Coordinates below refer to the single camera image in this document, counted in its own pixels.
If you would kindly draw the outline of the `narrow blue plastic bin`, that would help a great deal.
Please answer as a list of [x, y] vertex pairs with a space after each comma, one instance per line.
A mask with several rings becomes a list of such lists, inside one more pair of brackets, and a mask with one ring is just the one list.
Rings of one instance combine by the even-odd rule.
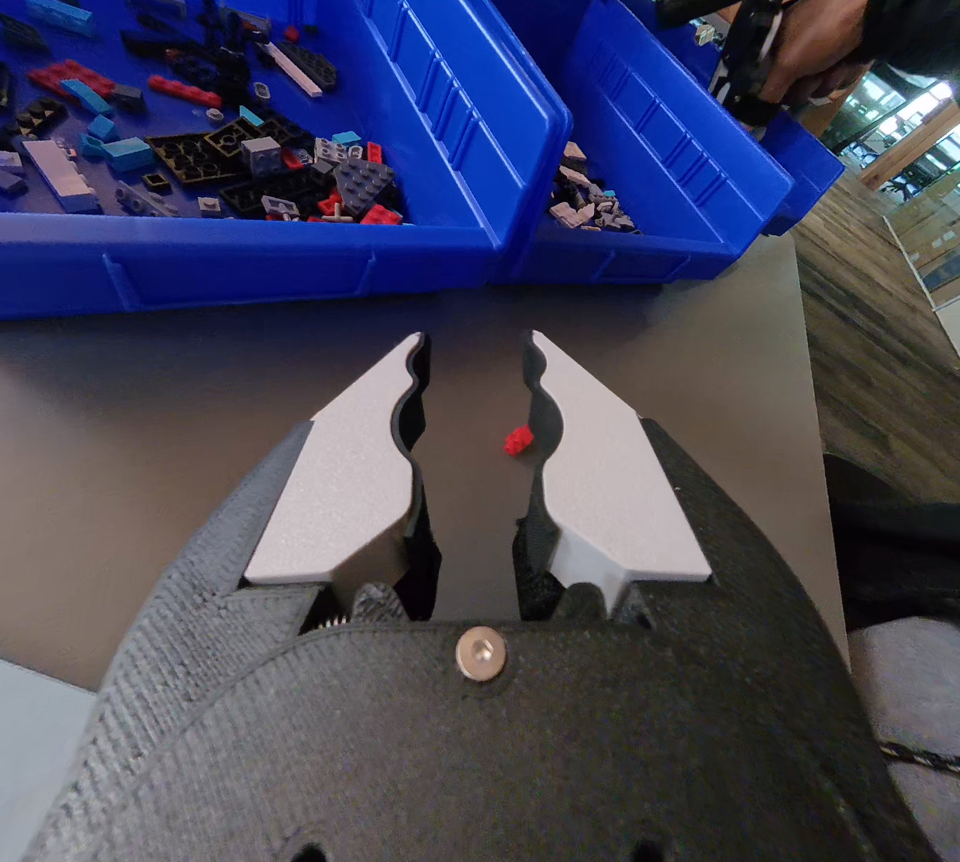
[[563, 105], [589, 176], [633, 233], [567, 228], [533, 210], [493, 280], [663, 285], [710, 280], [774, 219], [791, 176], [621, 0], [489, 0]]
[[[657, 32], [651, 0], [619, 1], [707, 90], [718, 71], [721, 39], [709, 35], [707, 26], [701, 23]], [[765, 236], [778, 236], [789, 231], [810, 212], [834, 185], [843, 169], [834, 155], [786, 113], [777, 115], [766, 128], [758, 129], [756, 135], [760, 147], [793, 180], [790, 192], [761, 232]]]

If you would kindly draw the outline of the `pile of mixed toy bricks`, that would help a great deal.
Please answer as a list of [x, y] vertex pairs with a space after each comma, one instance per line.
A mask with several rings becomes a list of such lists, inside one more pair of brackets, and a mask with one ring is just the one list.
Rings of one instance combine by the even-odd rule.
[[326, 137], [277, 107], [281, 73], [328, 100], [337, 69], [288, 28], [215, 0], [22, 0], [2, 13], [2, 195], [23, 165], [67, 214], [398, 227], [375, 142]]

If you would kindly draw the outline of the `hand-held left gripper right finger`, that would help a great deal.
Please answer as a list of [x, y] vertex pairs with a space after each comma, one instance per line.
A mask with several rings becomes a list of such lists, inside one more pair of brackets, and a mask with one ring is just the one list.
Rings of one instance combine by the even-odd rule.
[[704, 583], [700, 542], [635, 409], [537, 330], [524, 341], [534, 434], [529, 508], [512, 544], [522, 618], [565, 596], [614, 618], [638, 582]]

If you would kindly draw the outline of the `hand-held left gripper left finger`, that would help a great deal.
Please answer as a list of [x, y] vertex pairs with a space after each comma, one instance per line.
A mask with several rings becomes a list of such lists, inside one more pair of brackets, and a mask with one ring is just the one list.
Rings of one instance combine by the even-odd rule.
[[312, 416], [246, 582], [318, 583], [344, 610], [383, 582], [409, 618], [432, 616], [442, 555], [413, 458], [429, 381], [430, 340], [416, 332]]

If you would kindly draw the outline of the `pile of pale grey bricks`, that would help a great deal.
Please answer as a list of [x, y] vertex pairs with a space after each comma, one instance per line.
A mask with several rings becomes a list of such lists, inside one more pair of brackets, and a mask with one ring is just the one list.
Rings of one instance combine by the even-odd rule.
[[551, 183], [547, 217], [566, 231], [639, 235], [615, 191], [588, 174], [588, 162], [582, 148], [566, 143]]

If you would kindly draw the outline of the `toy brick instruction booklet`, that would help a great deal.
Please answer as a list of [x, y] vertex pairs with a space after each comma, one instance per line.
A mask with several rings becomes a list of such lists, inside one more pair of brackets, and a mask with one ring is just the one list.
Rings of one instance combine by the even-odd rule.
[[94, 693], [1, 662], [1, 859], [19, 860], [55, 797], [90, 717]]

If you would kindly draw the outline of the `wide blue plastic bin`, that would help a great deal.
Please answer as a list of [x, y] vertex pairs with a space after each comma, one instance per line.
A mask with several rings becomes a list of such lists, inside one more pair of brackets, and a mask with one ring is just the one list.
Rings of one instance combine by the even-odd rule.
[[[113, 0], [77, 0], [99, 17]], [[190, 6], [200, 0], [186, 0]], [[288, 28], [338, 71], [328, 100], [281, 73], [277, 108], [375, 141], [398, 227], [67, 214], [2, 199], [2, 318], [147, 312], [474, 288], [530, 233], [567, 138], [564, 107], [489, 0], [215, 0]], [[2, 0], [18, 16], [22, 0]]]

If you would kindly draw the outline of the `person's black jacket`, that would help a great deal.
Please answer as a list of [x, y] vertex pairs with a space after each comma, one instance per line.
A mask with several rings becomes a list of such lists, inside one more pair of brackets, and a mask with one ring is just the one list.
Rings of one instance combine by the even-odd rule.
[[846, 631], [959, 622], [959, 505], [915, 501], [830, 453], [823, 467]]

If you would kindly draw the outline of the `person's grey pants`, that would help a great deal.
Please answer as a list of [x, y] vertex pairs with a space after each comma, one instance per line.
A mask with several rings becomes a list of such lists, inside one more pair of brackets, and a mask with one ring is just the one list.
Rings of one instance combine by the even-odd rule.
[[[903, 618], [855, 630], [847, 641], [851, 676], [878, 740], [958, 759], [958, 623]], [[957, 861], [958, 772], [893, 757], [887, 769], [939, 858]]]

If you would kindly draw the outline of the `person's right hand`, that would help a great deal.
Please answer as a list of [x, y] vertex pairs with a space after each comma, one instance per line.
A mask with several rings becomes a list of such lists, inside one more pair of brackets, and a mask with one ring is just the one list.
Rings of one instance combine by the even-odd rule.
[[758, 99], [790, 106], [821, 100], [863, 74], [857, 63], [869, 0], [799, 0], [789, 6], [769, 53]]

